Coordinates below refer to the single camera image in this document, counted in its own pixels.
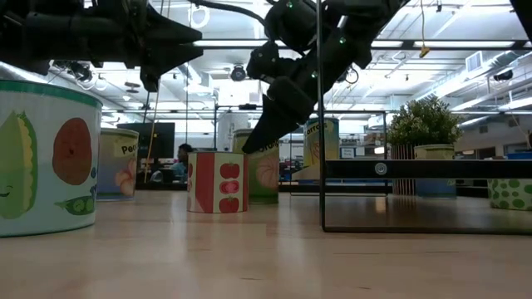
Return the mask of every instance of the pea pod illustration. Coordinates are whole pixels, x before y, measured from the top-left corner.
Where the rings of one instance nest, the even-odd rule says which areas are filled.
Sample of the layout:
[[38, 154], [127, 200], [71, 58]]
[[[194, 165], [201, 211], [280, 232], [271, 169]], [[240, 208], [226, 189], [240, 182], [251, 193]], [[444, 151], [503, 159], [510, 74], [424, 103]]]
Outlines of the pea pod illustration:
[[0, 125], [0, 218], [29, 211], [37, 195], [37, 137], [25, 113], [12, 112]]
[[94, 213], [94, 198], [92, 196], [81, 196], [56, 203], [56, 206], [65, 209], [72, 215], [88, 215]]

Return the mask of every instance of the potted plant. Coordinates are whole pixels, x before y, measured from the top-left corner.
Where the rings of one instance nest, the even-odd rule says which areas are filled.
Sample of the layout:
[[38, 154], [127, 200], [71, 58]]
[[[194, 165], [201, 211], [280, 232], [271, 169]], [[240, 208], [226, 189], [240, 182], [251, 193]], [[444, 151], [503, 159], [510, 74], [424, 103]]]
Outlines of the potted plant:
[[[462, 135], [458, 128], [460, 120], [451, 113], [449, 104], [439, 99], [409, 101], [401, 107], [387, 131], [392, 159], [453, 159], [453, 144]], [[418, 179], [416, 193], [425, 197], [455, 197], [454, 182]], [[413, 194], [413, 186], [410, 186], [413, 182], [404, 187], [404, 182], [399, 181], [398, 188], [395, 183], [395, 194]]]

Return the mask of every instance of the black screen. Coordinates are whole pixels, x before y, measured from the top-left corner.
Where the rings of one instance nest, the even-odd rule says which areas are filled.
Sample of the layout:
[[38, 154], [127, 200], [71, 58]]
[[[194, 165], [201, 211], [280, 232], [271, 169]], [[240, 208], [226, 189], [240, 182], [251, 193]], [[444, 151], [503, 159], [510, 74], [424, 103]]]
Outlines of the black screen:
[[[134, 130], [139, 133], [139, 159], [148, 157], [150, 148], [152, 124], [118, 124], [120, 129]], [[174, 123], [156, 123], [153, 144], [151, 146], [151, 158], [164, 159], [174, 158]]]

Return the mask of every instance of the table surface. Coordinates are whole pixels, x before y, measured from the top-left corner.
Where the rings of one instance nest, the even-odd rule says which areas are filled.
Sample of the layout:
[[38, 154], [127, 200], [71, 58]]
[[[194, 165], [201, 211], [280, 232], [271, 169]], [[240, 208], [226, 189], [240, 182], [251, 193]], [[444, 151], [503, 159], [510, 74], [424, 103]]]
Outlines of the table surface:
[[[480, 225], [488, 218], [530, 225], [532, 219], [527, 212], [482, 208], [485, 199], [435, 203], [439, 215], [419, 202], [331, 197], [328, 213], [344, 225], [370, 219]], [[453, 206], [461, 211], [455, 216]], [[201, 214], [186, 212], [186, 193], [138, 192], [133, 202], [98, 203], [93, 227], [0, 239], [1, 297], [532, 296], [532, 238], [323, 233], [318, 215], [316, 196], [281, 194], [279, 205]]]

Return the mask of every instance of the green plant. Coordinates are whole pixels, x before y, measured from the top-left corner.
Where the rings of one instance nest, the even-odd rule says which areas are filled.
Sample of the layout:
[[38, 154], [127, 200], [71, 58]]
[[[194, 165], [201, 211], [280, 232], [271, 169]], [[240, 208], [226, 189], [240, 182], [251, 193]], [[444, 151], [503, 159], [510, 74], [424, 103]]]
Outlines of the green plant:
[[393, 119], [387, 141], [391, 145], [452, 145], [462, 135], [460, 120], [441, 100], [411, 100]]

